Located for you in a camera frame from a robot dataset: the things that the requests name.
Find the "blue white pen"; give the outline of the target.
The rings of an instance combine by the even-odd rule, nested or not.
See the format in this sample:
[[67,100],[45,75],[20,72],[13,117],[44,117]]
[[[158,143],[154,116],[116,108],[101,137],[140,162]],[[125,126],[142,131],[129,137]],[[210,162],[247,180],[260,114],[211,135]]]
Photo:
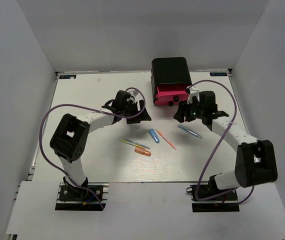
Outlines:
[[197,132],[195,132],[195,131],[193,131],[193,130],[187,128],[187,127],[185,127],[185,126],[182,125],[182,124],[178,124],[177,127],[180,128],[181,130],[183,130],[183,131],[189,133],[190,135],[196,137],[196,138],[199,138],[199,139],[202,139],[202,138],[203,138],[199,133],[197,133]]

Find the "blue correction tape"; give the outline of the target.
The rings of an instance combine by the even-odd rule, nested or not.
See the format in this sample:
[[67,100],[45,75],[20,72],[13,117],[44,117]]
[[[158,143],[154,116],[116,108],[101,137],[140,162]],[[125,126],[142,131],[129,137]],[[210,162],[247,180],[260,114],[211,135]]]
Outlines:
[[159,137],[158,137],[156,131],[155,131],[153,128],[149,129],[149,130],[148,130],[148,133],[149,133],[149,135],[151,136],[151,138],[154,140],[154,142],[155,142],[156,144],[159,144],[159,143],[160,143],[160,139],[159,139]]

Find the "black pink drawer organizer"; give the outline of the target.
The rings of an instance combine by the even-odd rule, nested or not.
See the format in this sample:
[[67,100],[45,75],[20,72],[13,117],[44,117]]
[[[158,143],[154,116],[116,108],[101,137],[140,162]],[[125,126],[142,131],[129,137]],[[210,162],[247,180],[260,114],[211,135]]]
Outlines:
[[153,103],[170,107],[186,101],[185,89],[192,85],[185,57],[160,57],[151,62],[151,86]]

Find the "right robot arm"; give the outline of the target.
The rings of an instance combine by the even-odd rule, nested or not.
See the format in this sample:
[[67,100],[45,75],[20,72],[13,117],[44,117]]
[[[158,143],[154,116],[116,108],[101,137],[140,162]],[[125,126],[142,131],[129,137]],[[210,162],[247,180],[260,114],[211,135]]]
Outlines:
[[235,124],[226,112],[219,111],[213,91],[189,92],[188,99],[179,103],[174,119],[180,123],[200,119],[236,153],[233,170],[209,178],[208,193],[213,199],[221,199],[228,189],[247,188],[278,179],[272,142],[251,136]]

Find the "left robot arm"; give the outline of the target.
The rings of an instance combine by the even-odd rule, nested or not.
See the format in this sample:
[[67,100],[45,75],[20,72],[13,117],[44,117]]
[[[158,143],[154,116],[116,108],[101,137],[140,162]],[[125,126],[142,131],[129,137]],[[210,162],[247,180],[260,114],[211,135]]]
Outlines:
[[81,162],[88,135],[103,127],[114,125],[122,119],[130,125],[151,121],[152,118],[146,110],[145,96],[134,87],[119,90],[115,98],[107,101],[101,110],[74,104],[72,107],[86,109],[90,113],[78,116],[69,113],[63,115],[49,146],[62,163],[64,182],[72,186],[71,194],[82,200],[88,195],[88,178],[84,174]]

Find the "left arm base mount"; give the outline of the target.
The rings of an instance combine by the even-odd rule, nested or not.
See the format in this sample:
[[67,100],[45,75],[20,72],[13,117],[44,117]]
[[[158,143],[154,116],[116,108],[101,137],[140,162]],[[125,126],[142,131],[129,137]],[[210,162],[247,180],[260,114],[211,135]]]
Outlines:
[[[103,207],[108,200],[108,183],[89,183],[87,186],[91,189],[101,201]],[[76,191],[71,189],[65,183],[61,182],[58,188],[58,194],[55,203],[56,211],[80,211],[80,212],[101,212],[103,211],[96,197],[83,189]]]

